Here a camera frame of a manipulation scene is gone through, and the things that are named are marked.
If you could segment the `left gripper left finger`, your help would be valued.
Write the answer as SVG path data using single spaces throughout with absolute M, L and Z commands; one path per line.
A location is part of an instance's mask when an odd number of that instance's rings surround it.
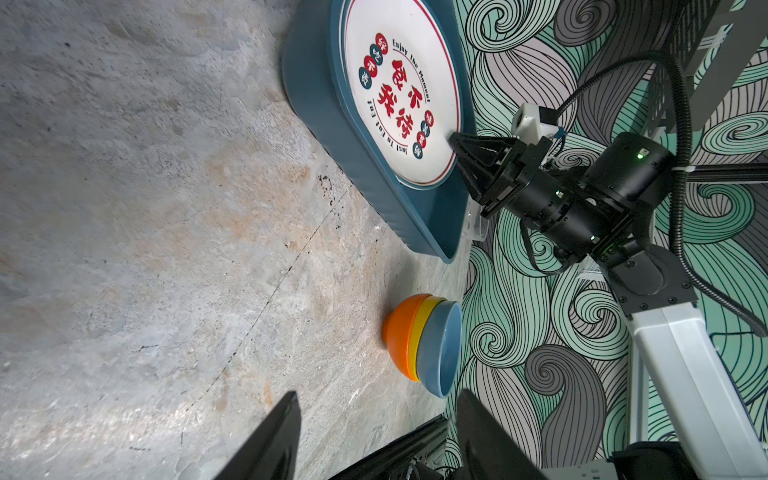
M 301 432 L 296 391 L 287 392 L 216 475 L 216 480 L 293 479 Z

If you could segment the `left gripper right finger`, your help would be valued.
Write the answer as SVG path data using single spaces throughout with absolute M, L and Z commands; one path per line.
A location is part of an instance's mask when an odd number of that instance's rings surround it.
M 462 459 L 457 479 L 545 479 L 482 402 L 467 389 L 457 398 L 456 425 Z

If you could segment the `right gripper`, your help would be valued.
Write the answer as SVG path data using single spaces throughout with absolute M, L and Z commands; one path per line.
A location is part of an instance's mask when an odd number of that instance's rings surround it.
M 548 238 L 561 262 L 606 262 L 647 248 L 651 215 L 671 188 L 674 155 L 622 133 L 590 164 L 558 168 L 547 154 L 563 135 L 555 110 L 524 104 L 511 136 L 455 132 L 449 145 L 483 217 L 508 210 L 523 236 L 536 231 Z

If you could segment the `blue bowl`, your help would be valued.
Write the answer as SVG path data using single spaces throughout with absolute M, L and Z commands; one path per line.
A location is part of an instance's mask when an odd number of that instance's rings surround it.
M 427 319 L 416 356 L 416 373 L 420 383 L 438 398 L 445 398 L 454 383 L 461 339 L 460 304 L 441 301 Z

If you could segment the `orange bowl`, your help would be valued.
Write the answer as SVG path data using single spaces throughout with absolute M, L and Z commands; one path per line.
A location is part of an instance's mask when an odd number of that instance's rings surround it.
M 411 330 L 421 304 L 429 297 L 429 294 L 417 294 L 405 299 L 388 315 L 382 327 L 382 339 L 392 362 L 412 381 L 416 377 L 409 367 Z

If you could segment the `yellow bowl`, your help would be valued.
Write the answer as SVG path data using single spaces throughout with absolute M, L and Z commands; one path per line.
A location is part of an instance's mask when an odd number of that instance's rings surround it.
M 415 316 L 413 318 L 409 343 L 408 343 L 408 372 L 409 378 L 412 381 L 419 381 L 419 377 L 416 370 L 418 348 L 422 334 L 424 332 L 427 321 L 430 315 L 434 311 L 437 305 L 444 302 L 445 298 L 428 295 L 422 299 L 416 309 Z

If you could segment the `white plate red circle characters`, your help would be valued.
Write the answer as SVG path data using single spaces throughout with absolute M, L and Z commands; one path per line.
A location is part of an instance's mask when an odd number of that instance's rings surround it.
M 447 180 L 449 136 L 462 125 L 457 69 L 423 1 L 345 1 L 340 52 L 358 115 L 399 182 Z

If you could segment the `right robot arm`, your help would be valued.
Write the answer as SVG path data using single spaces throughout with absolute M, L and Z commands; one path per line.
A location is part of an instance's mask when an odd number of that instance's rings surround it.
M 767 455 L 697 307 L 682 262 L 651 241 L 676 157 L 620 134 L 589 166 L 548 170 L 554 113 L 527 105 L 517 137 L 453 133 L 450 147 L 484 217 L 508 210 L 538 232 L 561 270 L 593 259 L 627 318 L 635 347 L 683 450 L 702 479 L 763 479 Z

